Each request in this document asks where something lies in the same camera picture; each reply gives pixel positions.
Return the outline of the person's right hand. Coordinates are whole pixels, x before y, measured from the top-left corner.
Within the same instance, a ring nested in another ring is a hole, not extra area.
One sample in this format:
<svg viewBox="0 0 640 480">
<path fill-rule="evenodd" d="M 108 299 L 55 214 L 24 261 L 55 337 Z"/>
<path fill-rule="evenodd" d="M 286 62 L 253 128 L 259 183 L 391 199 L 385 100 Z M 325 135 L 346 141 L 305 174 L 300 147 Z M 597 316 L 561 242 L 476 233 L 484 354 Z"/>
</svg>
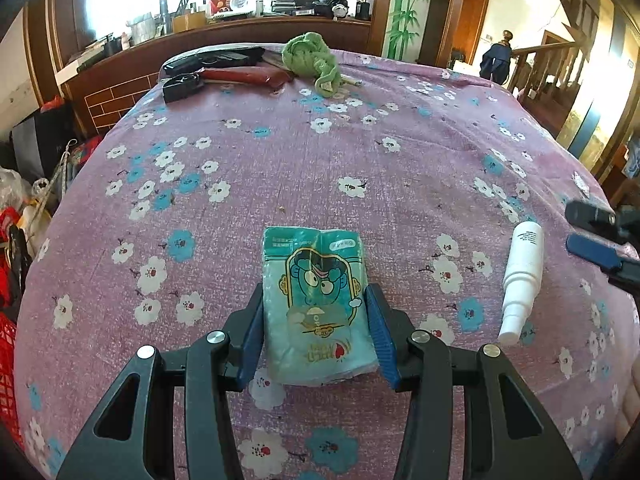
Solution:
<svg viewBox="0 0 640 480">
<path fill-rule="evenodd" d="M 615 419 L 615 441 L 621 444 L 639 416 L 639 363 L 631 369 L 631 381 L 625 390 L 622 405 Z"/>
</svg>

